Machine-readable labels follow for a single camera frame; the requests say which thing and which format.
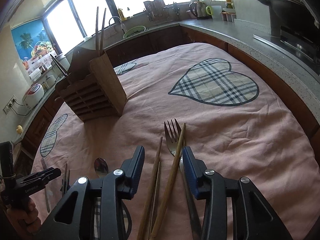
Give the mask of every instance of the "countertop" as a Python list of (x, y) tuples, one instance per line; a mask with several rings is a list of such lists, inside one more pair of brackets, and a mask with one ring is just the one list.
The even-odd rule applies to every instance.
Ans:
[[(303, 100), (317, 121), (320, 123), (320, 77), (313, 71), (310, 71), (308, 67), (299, 65), (297, 62), (279, 50), (254, 39), (254, 34), (257, 36), (268, 36), (266, 33), (258, 30), (241, 25), (235, 25), (235, 23), (231, 22), (223, 22), (221, 20), (185, 20), (151, 27), (142, 33), (138, 33), (134, 36), (107, 46), (105, 49), (111, 49), (112, 47), (115, 47), (121, 43), (148, 33), (179, 25), (223, 40), (261, 62), (263, 65), (277, 74), (293, 89), (293, 91), (297, 93), (297, 95)], [(32, 112), (22, 120), (21, 126), (23, 127), (23, 133), (19, 136), (17, 135), (14, 144), (23, 139), (32, 120), (43, 106), (45, 101), (53, 93), (53, 91), (54, 86), (45, 93), (42, 100), (32, 110)]]

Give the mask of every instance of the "fork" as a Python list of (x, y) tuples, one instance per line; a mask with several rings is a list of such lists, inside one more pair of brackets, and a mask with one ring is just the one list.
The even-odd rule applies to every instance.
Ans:
[[(180, 127), (178, 121), (176, 119), (174, 119), (174, 121), (175, 121), (175, 124), (177, 127), (177, 131), (173, 125), (172, 119), (171, 119), (171, 124), (172, 124), (171, 126), (170, 126), (169, 121), (167, 121), (170, 133), (169, 133), (169, 130), (167, 128), (166, 123), (164, 122), (165, 140), (167, 142), (168, 149), (172, 153), (173, 156), (175, 156), (175, 154), (176, 154), (179, 136), (181, 133), (181, 127)], [(182, 146), (185, 147), (185, 140), (184, 139), (183, 139)], [(184, 193), (185, 193), (186, 199), (187, 199), (189, 220), (190, 220), (190, 226), (191, 226), (191, 231), (192, 231), (192, 238), (193, 238), (193, 240), (200, 240), (201, 223), (199, 220), (199, 216), (198, 216), (195, 202), (193, 200), (193, 197), (192, 197), (192, 194), (191, 194), (188, 182), (187, 182), (186, 173), (184, 171), (184, 166), (183, 166), (182, 155), (181, 155), (180, 161), (179, 161), (179, 168), (180, 168), (181, 175), (182, 175)]]
[[(47, 169), (47, 164), (45, 164), (44, 158), (41, 158), (41, 164), (43, 170)], [(48, 201), (48, 194), (47, 194), (47, 188), (44, 186), (44, 197), (45, 197), (45, 205), (47, 206), (47, 212), (50, 213), (50, 206), (49, 206), (49, 201)]]

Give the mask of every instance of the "knife rack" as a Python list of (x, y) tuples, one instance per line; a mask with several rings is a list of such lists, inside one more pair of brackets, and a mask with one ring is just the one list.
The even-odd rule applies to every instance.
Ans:
[(67, 74), (55, 89), (83, 122), (122, 115), (127, 96), (106, 54), (76, 47)]

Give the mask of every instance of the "wrinkled fabric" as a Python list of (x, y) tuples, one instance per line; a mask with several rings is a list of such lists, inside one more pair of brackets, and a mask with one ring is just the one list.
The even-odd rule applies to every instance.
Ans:
[[(187, 97), (168, 95), (178, 80), (195, 64), (208, 58), (231, 63), (232, 71), (248, 76), (259, 87), (253, 101), (239, 106), (213, 106)], [(120, 168), (137, 145), (145, 148), (145, 163), (138, 192), (125, 201), (132, 217), (130, 240), (136, 239), (159, 137), (164, 121), (176, 118), (186, 123), (185, 140), (195, 157), (230, 179), (249, 177), (280, 216), (294, 240), (303, 239), (320, 215), (320, 175), (307, 136), (290, 110), (265, 82), (225, 51), (209, 44), (178, 46), (135, 61), (119, 76), (128, 102), (122, 116), (104, 117), (86, 123), (64, 103), (52, 122), (67, 119), (57, 131), (47, 166), (64, 173), (70, 168), (70, 184), (80, 176), (96, 179), (93, 162), (104, 158), (109, 171)], [(40, 150), (33, 172), (42, 170)], [(160, 200), (169, 177), (173, 156), (165, 139), (161, 150)], [(61, 179), (47, 185), (51, 209), (61, 198)], [(48, 216), (44, 190), (32, 196), (42, 222)], [(204, 200), (195, 201), (200, 220)], [(228, 227), (232, 223), (228, 207)], [(188, 208), (178, 172), (158, 239), (191, 240)], [(232, 230), (228, 231), (232, 239)]]

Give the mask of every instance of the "frying pan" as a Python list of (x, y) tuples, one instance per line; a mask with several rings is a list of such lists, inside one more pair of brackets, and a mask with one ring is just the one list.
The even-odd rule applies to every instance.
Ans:
[(306, 38), (313, 39), (318, 32), (314, 25), (315, 19), (304, 6), (296, 0), (257, 0), (260, 3), (271, 7), (282, 23), (288, 28), (301, 33)]

